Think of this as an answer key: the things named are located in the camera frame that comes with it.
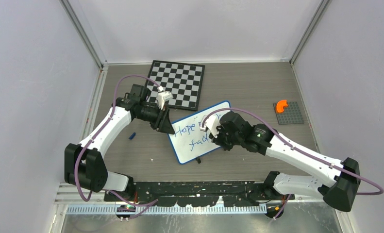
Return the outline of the whiteboard with blue frame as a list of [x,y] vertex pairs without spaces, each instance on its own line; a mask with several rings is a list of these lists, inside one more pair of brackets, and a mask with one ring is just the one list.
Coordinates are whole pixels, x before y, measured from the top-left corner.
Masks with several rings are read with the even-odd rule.
[[209,113],[230,106],[230,102],[225,100],[172,123],[175,134],[169,134],[168,137],[180,164],[188,163],[220,148],[210,141],[208,131],[200,130],[200,123]]

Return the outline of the blue marker cap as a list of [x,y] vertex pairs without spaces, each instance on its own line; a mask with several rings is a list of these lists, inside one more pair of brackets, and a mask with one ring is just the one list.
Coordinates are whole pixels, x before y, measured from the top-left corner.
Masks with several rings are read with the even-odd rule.
[[130,136],[129,136],[129,140],[132,140],[134,137],[135,137],[136,133],[133,132]]

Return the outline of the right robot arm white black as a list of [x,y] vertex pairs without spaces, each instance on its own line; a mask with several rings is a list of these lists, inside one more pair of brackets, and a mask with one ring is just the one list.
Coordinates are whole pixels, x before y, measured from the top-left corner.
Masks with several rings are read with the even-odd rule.
[[216,115],[208,117],[201,130],[209,131],[211,142],[224,150],[241,146],[249,152],[279,159],[307,173],[306,176],[299,176],[271,171],[263,183],[263,193],[267,198],[298,194],[322,198],[339,211],[351,211],[361,183],[356,160],[348,157],[341,161],[319,154],[265,124],[250,125],[233,111],[221,118]]

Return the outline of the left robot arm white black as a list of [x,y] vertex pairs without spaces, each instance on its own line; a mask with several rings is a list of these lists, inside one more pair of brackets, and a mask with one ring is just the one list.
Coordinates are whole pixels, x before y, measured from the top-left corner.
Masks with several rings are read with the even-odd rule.
[[78,144],[68,144],[64,160],[65,182],[75,185],[79,192],[105,190],[117,194],[123,201],[131,200],[136,192],[133,177],[108,171],[104,156],[119,133],[134,119],[148,122],[158,132],[174,134],[170,109],[165,107],[173,95],[161,86],[157,91],[157,102],[148,102],[151,91],[134,84],[129,93],[116,98],[106,117],[89,136]]

